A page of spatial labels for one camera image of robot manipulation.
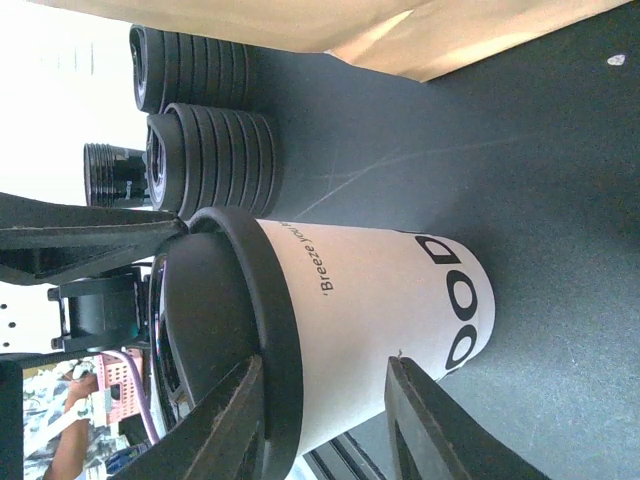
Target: pink basket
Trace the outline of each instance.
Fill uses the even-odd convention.
[[[142,352],[127,350],[142,376]],[[129,375],[129,367],[122,360],[111,355],[98,355],[98,385],[100,390],[109,390],[114,385],[120,385],[120,400],[111,400],[111,411],[107,412],[107,425],[124,420],[140,413],[136,401],[135,385]]]

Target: white perforated plate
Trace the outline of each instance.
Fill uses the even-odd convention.
[[[0,353],[50,353],[60,336],[58,302],[47,300],[51,285],[0,283]]]

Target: person's arm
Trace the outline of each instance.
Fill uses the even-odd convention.
[[[97,390],[95,375],[87,375],[73,382],[69,387],[64,412],[67,413],[77,400],[87,398]],[[43,480],[75,480],[82,473],[88,448],[89,420],[76,420],[62,432],[60,444]]]

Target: black metal bracket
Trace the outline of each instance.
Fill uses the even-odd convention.
[[[0,193],[0,281],[70,282],[155,255],[187,232],[174,214],[39,202]]]
[[[238,364],[167,436],[114,480],[257,480],[264,452],[262,358]]]
[[[398,480],[548,480],[484,430],[410,358],[389,358],[385,404]]]

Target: printed text on cup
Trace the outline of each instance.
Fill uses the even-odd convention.
[[[424,235],[418,235],[416,236],[416,241],[424,249],[424,251],[429,254],[429,256],[431,257],[431,260],[433,260],[433,262],[436,265],[453,266],[456,264],[459,264],[459,265],[462,264],[458,256],[455,253],[453,253],[453,251],[440,240],[436,240],[435,238],[427,237]],[[429,243],[436,244],[444,248],[447,251],[447,253],[446,254],[435,253],[433,250],[429,248]],[[458,282],[462,282],[466,284],[467,287],[469,287],[469,290],[471,291],[471,303],[466,307],[463,307],[462,305],[460,305],[460,303],[458,302],[458,299],[456,298],[454,287]],[[459,366],[462,362],[464,362],[464,360],[469,355],[471,355],[471,352],[473,351],[473,347],[475,347],[476,345],[476,339],[478,338],[478,332],[476,330],[476,327],[470,323],[464,323],[464,322],[471,320],[476,314],[478,310],[478,296],[476,294],[476,289],[473,286],[473,282],[471,281],[471,279],[465,273],[461,272],[460,270],[456,270],[453,267],[451,267],[451,269],[447,273],[447,292],[449,294],[449,301],[451,302],[451,307],[453,308],[453,311],[456,314],[456,317],[458,317],[458,319],[461,322],[463,322],[460,330],[458,330],[458,333],[453,339],[453,343],[451,344],[451,348],[449,349],[447,363],[445,365],[445,368],[447,370],[452,370],[457,366]],[[458,356],[458,358],[454,359],[453,356],[455,355],[456,350],[460,345],[460,342],[462,342],[462,340],[466,338],[470,340],[467,351],[464,353],[464,355]]]
[[[324,266],[324,262],[313,246],[313,242],[305,237],[300,230],[298,230],[290,223],[280,222],[280,225],[286,227],[291,233],[293,233],[293,235],[300,241],[300,243],[305,244],[304,249],[307,251],[309,258],[313,262],[316,272],[318,272],[318,275],[320,277],[320,290],[325,297],[328,296],[329,292],[333,290],[333,283],[331,283],[331,277],[329,277],[327,268]]]

